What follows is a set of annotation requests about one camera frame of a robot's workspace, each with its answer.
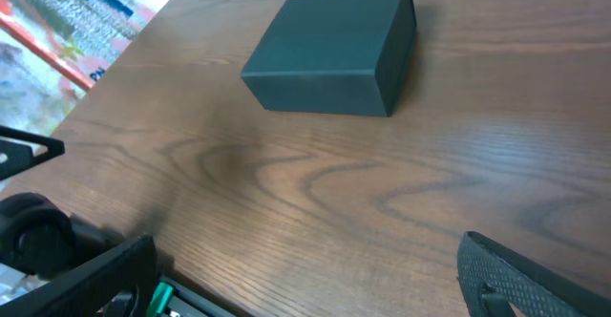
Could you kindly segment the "black box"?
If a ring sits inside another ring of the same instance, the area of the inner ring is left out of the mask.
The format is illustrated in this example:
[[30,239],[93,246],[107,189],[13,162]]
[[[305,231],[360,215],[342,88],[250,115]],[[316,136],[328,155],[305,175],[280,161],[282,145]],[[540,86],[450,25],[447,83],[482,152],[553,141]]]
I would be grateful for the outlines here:
[[413,0],[285,0],[241,78],[269,111],[387,117],[416,28]]

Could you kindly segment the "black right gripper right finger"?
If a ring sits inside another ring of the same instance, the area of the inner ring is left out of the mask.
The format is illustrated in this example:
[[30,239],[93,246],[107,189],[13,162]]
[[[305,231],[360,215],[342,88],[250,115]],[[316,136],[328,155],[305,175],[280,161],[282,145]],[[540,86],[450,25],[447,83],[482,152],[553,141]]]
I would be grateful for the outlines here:
[[457,250],[459,286],[471,317],[601,316],[610,300],[475,232]]

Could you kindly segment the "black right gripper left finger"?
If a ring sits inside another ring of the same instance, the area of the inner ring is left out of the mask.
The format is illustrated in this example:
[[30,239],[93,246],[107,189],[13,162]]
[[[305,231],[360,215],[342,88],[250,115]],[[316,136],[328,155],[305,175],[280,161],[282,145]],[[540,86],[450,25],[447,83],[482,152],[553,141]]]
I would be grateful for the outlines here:
[[125,316],[144,316],[158,284],[150,235],[128,240],[1,306],[1,317],[94,316],[121,292],[133,295]]

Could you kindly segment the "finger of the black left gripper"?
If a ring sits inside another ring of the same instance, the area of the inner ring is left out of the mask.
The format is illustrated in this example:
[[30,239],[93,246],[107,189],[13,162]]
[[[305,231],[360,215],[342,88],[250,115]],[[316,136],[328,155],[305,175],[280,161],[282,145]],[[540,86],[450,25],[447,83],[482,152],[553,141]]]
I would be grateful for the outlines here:
[[1,163],[1,180],[59,157],[65,153],[64,142],[36,134],[1,127],[1,154],[6,160]]

